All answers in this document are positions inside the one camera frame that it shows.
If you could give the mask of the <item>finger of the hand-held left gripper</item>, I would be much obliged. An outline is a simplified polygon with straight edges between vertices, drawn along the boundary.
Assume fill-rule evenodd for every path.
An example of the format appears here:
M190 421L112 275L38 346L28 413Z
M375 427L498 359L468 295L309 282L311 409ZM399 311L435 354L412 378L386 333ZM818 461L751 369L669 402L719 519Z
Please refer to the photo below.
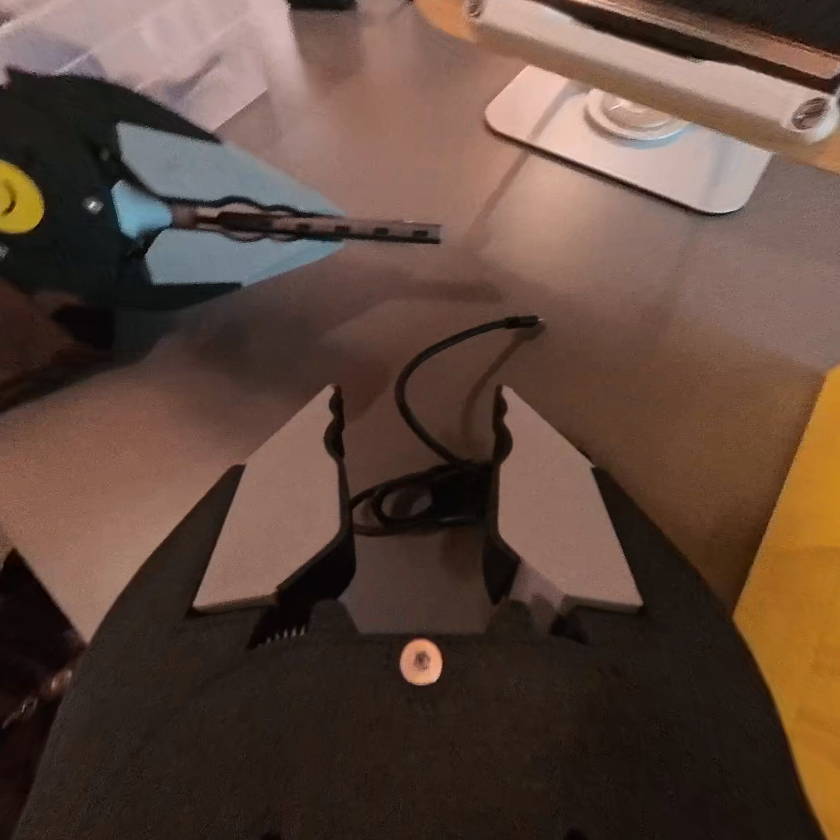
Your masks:
M165 220L165 200L210 204L246 200L262 207L343 216L344 211L287 173L230 143L212 143L120 122L122 163L129 174L112 188L119 220ZM132 175L140 186L128 184Z
M251 286L308 266L336 253L337 241L288 238L232 238L198 227L177 227L186 211L223 209L253 211L260 205L241 196L211 201L205 197L166 196L141 185L117 182L112 204L119 231L143 251L142 260L157 287L200 284Z

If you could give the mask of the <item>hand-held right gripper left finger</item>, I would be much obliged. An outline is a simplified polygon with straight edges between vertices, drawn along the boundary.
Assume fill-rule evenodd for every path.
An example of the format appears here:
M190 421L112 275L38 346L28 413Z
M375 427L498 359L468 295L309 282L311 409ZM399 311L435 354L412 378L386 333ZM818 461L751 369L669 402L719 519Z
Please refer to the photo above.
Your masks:
M355 573L343 397L325 386L248 457L193 607L307 610Z

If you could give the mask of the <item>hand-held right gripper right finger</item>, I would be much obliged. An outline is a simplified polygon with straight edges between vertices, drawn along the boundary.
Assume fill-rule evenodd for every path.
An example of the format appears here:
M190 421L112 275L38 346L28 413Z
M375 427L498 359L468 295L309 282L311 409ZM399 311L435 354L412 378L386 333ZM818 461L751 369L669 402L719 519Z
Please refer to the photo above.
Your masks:
M643 606L592 462L506 385L493 405L482 574L493 605L532 614Z

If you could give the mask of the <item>yellow storage bin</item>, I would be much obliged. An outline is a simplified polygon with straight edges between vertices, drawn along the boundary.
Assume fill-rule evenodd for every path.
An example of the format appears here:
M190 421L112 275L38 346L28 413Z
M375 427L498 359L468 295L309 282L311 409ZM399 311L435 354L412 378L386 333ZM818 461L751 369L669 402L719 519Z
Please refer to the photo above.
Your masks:
M839 838L839 368L825 376L734 620L780 714L801 785Z

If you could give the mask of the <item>slim grey usb hub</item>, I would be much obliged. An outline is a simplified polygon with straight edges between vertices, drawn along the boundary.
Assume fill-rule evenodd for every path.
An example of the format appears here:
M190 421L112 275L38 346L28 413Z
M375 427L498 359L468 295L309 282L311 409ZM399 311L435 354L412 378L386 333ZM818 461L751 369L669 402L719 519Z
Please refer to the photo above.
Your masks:
M435 224L305 213L296 208L248 204L223 206L174 204L171 228L221 235L238 242L375 242L440 245L443 229Z

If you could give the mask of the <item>clear plastic bin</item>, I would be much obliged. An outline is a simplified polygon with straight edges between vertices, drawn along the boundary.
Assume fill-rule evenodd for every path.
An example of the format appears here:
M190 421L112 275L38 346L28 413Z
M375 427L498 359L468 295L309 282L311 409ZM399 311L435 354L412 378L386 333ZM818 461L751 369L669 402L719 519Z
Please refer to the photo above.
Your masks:
M269 1L2 1L2 81L11 70L110 81L216 130L268 92L290 12Z

